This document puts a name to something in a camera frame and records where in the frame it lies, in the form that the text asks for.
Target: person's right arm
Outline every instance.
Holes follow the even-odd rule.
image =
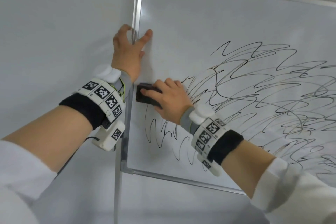
[[[189,119],[194,110],[181,82],[168,78],[154,83],[161,93],[141,93],[159,102],[162,118],[194,134],[198,126]],[[252,199],[272,224],[336,223],[336,188],[297,170],[258,146],[243,140],[221,163],[224,171]]]

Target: person's right hand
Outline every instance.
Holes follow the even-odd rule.
[[[182,83],[167,78],[165,82],[157,80],[153,86],[159,88],[162,93],[145,89],[141,89],[141,93],[160,103],[162,109],[157,106],[154,108],[163,119],[179,125],[184,112],[193,106]]]

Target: black strap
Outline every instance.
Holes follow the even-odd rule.
[[[208,160],[213,160],[221,165],[226,156],[235,150],[237,146],[244,140],[244,137],[236,131],[229,130],[221,136],[211,148],[208,154]]]
[[[79,111],[91,123],[93,130],[101,126],[106,118],[105,113],[96,103],[79,93],[67,97],[59,105],[66,105]]]

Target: whiteboard bottom edge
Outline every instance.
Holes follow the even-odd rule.
[[[209,184],[205,182],[198,182],[194,180],[188,180],[188,179],[183,179],[183,178],[169,176],[169,175],[163,175],[163,174],[157,174],[157,173],[152,173],[148,171],[132,169],[132,168],[127,167],[127,163],[124,160],[122,161],[120,167],[123,173],[131,174],[131,175],[141,175],[141,176],[151,177],[155,179],[161,179],[161,180],[166,180],[166,181],[171,181],[171,182],[178,182],[182,184],[193,185],[193,186],[202,187],[202,188],[209,188],[209,189],[215,189],[215,190],[220,190],[220,191],[225,191],[225,192],[230,192],[230,193],[235,193],[235,194],[240,194],[240,195],[246,195],[245,192],[243,192],[240,189],[233,189],[233,188],[223,187],[220,185],[214,185],[214,184]]]

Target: wall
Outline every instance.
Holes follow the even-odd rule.
[[[0,0],[0,137],[111,60],[133,0]],[[41,223],[111,223],[115,154],[86,142],[33,210]],[[265,223],[247,197],[124,175],[121,223]]]

